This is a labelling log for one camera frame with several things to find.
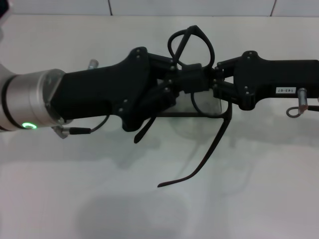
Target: white table surface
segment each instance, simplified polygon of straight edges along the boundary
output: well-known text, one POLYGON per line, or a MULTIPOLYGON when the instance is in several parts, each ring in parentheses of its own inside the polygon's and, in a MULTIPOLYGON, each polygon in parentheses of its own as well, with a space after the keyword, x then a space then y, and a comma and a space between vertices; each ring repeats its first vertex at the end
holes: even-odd
MULTIPOLYGON (((216 62, 246 50, 273 60, 319 59, 319 18, 17 15, 3 26, 0 61, 16 73, 71 72, 91 58, 115 64, 137 46, 169 56, 168 38, 194 24, 211 40, 216 62)), ((196 44, 185 57, 208 60, 196 44)), ((137 145, 118 117, 64 140, 49 128, 2 133, 0 238, 317 238, 319 115, 290 119, 285 110, 295 105, 267 99, 251 112, 234 107, 200 173, 161 189, 158 183, 198 165, 220 120, 157 119, 137 145)))

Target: silver metal cylinder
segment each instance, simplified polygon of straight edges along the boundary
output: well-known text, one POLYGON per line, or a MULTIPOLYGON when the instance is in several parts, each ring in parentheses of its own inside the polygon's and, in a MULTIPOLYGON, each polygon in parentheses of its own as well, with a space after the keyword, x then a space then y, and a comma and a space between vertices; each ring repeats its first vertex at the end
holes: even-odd
POLYGON ((298 94, 298 113, 303 114, 308 109, 308 102, 307 102, 307 90, 305 88, 300 88, 297 91, 298 94))
POLYGON ((6 91, 12 120, 24 128, 59 125, 60 116, 50 102, 64 74, 53 69, 15 76, 6 91))

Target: white wall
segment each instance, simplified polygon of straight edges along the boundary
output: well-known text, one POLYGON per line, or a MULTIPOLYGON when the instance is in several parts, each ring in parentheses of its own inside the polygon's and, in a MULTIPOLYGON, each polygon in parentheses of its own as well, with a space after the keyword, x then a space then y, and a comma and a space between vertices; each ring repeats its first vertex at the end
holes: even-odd
POLYGON ((114 15, 270 16, 275 0, 111 0, 114 15))
POLYGON ((11 0, 15 13, 110 15, 107 0, 11 0))
POLYGON ((273 16, 319 16, 319 1, 277 0, 273 16))
MULTIPOLYGON (((111 0, 113 15, 270 16, 275 0, 111 0)), ((13 0, 15 13, 110 15, 108 0, 13 0)))

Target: screw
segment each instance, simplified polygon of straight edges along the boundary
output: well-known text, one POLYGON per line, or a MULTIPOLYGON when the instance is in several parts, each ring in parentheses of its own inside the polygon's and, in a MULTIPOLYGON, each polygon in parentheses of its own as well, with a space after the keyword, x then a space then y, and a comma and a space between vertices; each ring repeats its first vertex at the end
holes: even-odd
POLYGON ((89 63, 89 66, 88 66, 88 70, 92 70, 92 69, 95 69, 95 68, 98 68, 99 66, 99 62, 95 59, 91 59, 90 60, 90 63, 89 63))
POLYGON ((58 119, 58 123, 59 124, 63 124, 64 123, 64 119, 63 118, 58 119))

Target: green indicator light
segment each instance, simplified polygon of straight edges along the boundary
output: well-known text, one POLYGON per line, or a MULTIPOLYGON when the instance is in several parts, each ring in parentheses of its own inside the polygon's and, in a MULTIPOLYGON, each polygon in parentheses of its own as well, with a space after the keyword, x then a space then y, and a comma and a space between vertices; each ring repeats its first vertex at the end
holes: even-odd
POLYGON ((28 123, 28 122, 23 123, 22 126, 24 128, 37 128, 36 125, 34 125, 32 123, 28 123))

